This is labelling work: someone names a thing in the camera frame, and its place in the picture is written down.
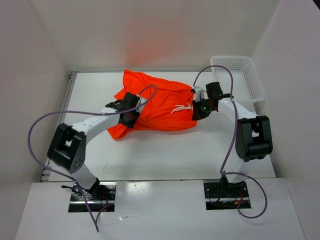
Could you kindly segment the orange shorts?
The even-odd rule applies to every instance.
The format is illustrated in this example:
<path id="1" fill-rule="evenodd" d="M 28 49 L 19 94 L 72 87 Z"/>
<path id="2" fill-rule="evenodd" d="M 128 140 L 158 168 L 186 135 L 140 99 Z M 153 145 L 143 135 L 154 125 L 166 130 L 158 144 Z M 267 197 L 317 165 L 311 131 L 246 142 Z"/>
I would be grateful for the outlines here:
<path id="1" fill-rule="evenodd" d="M 198 121 L 192 120 L 194 94 L 190 85 L 129 69 L 123 72 L 122 84 L 123 89 L 114 95 L 116 100 L 123 99 L 127 92 L 149 99 L 155 88 L 145 88 L 156 85 L 157 90 L 155 96 L 143 106 L 142 113 L 133 128 L 119 123 L 107 129 L 114 140 L 124 138 L 131 131 L 176 132 L 197 125 Z"/>

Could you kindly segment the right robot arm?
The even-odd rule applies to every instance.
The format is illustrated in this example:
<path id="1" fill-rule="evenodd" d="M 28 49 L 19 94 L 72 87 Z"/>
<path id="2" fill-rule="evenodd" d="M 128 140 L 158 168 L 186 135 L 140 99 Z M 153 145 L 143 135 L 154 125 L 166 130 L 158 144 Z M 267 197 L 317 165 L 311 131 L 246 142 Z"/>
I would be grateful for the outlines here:
<path id="1" fill-rule="evenodd" d="M 223 93 L 218 82 L 205 87 L 191 88 L 194 94 L 192 120 L 199 121 L 211 112 L 218 112 L 235 126 L 231 148 L 235 148 L 239 160 L 233 170 L 224 171 L 225 160 L 220 169 L 219 191 L 223 196 L 230 197 L 244 183 L 254 161 L 264 159 L 273 151 L 270 119 L 265 115 L 258 116 L 238 103 L 231 94 Z"/>

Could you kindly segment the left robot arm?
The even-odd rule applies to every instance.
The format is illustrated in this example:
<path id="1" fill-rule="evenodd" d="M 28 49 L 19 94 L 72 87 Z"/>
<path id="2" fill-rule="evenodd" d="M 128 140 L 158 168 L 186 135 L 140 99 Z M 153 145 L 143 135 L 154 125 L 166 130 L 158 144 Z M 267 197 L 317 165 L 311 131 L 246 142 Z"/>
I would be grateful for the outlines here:
<path id="1" fill-rule="evenodd" d="M 146 102 L 147 99 L 127 92 L 123 99 L 105 105 L 98 115 L 72 125 L 58 125 L 47 156 L 75 179 L 87 199 L 96 199 L 104 190 L 100 180 L 85 165 L 87 144 L 111 127 L 120 125 L 132 129 Z"/>

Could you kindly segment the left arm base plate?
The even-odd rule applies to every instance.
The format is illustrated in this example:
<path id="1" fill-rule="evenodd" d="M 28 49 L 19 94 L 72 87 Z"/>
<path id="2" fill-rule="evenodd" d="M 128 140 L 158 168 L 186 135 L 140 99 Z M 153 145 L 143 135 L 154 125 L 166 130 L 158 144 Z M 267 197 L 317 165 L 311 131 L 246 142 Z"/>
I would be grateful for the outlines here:
<path id="1" fill-rule="evenodd" d="M 87 200 L 90 210 L 93 213 L 98 213 L 101 209 L 105 207 L 103 212 L 114 212 L 117 183 L 101 182 L 100 187 L 102 188 L 102 192 L 98 193 L 96 196 L 91 196 L 88 192 L 84 191 L 85 198 Z M 76 184 L 74 184 L 72 187 L 63 185 L 62 188 L 71 190 L 68 207 L 69 213 L 88 212 L 84 197 L 82 196 Z"/>

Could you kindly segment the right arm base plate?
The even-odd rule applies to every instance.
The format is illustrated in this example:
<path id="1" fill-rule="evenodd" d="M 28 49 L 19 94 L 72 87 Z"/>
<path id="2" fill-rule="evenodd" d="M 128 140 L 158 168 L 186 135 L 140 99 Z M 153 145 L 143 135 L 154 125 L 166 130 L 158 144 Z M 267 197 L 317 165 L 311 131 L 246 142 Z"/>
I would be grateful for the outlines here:
<path id="1" fill-rule="evenodd" d="M 251 203 L 245 181 L 229 183 L 226 177 L 203 182 L 207 211 L 250 209 Z"/>

